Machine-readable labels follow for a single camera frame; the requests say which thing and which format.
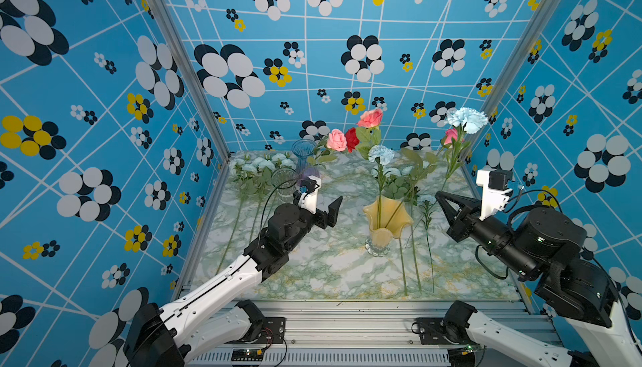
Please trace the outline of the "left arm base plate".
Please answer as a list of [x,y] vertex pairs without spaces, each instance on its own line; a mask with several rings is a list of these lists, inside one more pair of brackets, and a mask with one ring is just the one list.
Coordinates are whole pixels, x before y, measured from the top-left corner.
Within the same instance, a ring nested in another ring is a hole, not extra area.
[[287,319],[285,317],[265,317],[257,328],[250,328],[243,338],[227,342],[227,344],[282,345],[284,340],[281,336],[285,334],[286,323]]

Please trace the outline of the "blue purple ribbed glass vase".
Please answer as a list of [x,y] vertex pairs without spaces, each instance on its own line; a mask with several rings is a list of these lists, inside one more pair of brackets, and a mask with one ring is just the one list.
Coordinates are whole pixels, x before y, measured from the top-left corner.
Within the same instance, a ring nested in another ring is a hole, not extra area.
[[292,153],[297,158],[296,174],[297,179],[295,185],[300,187],[302,182],[306,179],[313,179],[317,182],[317,188],[321,187],[321,178],[319,171],[312,166],[309,157],[314,154],[316,149],[316,142],[300,139],[295,141],[292,146]]

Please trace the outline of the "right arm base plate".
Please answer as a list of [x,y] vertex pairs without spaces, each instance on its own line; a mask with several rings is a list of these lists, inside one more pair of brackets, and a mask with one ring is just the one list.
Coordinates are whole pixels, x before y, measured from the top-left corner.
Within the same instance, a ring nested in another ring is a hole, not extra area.
[[463,322],[456,318],[416,318],[411,328],[423,345],[464,345],[469,341]]

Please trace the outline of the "light blue carnation stem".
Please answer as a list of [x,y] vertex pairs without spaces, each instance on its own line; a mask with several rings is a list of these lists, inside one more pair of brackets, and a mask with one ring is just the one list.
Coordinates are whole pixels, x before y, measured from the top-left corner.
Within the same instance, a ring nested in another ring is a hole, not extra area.
[[431,249],[431,223],[432,223],[432,214],[434,213],[434,208],[437,204],[436,198],[430,194],[423,194],[418,197],[418,206],[421,208],[421,221],[424,226],[425,236],[426,236],[426,245],[428,248],[429,258],[430,258],[430,267],[431,267],[431,288],[432,291],[435,291],[435,270],[434,270],[434,259],[432,256]]

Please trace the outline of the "light blue carnation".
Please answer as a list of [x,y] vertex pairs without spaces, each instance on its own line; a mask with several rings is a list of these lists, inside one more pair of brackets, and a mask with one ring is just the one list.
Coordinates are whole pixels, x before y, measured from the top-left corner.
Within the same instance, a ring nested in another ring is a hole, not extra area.
[[440,154],[446,161],[446,173],[441,189],[445,188],[451,176],[462,166],[461,153],[470,146],[466,137],[477,134],[485,127],[488,124],[488,117],[482,111],[464,107],[448,114],[446,122],[450,128],[441,141]]
[[394,161],[396,153],[386,146],[376,145],[372,146],[368,153],[370,162],[376,164],[376,180],[378,184],[378,198],[377,198],[377,218],[376,228],[381,228],[382,206],[383,206],[383,189],[386,185],[386,172],[385,167]]

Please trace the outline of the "yellow ceramic vase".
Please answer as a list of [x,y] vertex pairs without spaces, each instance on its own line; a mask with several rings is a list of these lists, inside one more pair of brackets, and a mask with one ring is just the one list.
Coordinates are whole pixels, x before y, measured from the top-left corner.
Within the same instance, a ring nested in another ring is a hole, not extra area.
[[400,239],[403,231],[413,223],[404,203],[386,196],[378,197],[363,211],[369,223],[365,248],[374,257],[386,255],[391,242]]

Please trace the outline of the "clear glass vase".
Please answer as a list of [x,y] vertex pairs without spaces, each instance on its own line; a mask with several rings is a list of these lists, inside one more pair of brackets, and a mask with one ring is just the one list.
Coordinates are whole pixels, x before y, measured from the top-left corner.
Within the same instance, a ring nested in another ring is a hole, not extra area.
[[277,169],[271,177],[271,184],[276,190],[276,196],[280,201],[286,203],[293,202],[298,182],[299,175],[296,170],[287,167]]

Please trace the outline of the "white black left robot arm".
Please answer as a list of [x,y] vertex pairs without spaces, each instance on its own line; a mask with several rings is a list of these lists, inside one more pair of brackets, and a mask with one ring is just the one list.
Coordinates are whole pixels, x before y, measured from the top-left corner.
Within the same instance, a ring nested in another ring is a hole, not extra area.
[[127,364],[184,366],[220,345],[256,340],[265,317],[253,302],[240,301],[224,315],[219,311],[277,273],[314,226],[335,226],[342,201],[338,197],[327,211],[317,209],[314,195],[278,206],[242,255],[217,276],[172,303],[143,306],[122,347]]

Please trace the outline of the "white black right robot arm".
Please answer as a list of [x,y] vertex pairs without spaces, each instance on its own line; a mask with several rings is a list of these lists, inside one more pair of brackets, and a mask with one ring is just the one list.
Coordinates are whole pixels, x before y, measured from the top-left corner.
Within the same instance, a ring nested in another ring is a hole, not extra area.
[[481,201],[444,191],[436,200],[456,242],[471,238],[534,291],[584,341],[587,351],[549,345],[501,325],[469,303],[456,301],[441,329],[454,344],[476,344],[499,351],[526,366],[639,366],[641,344],[610,275],[580,257],[586,231],[565,214],[546,206],[525,206],[513,228],[483,215]]

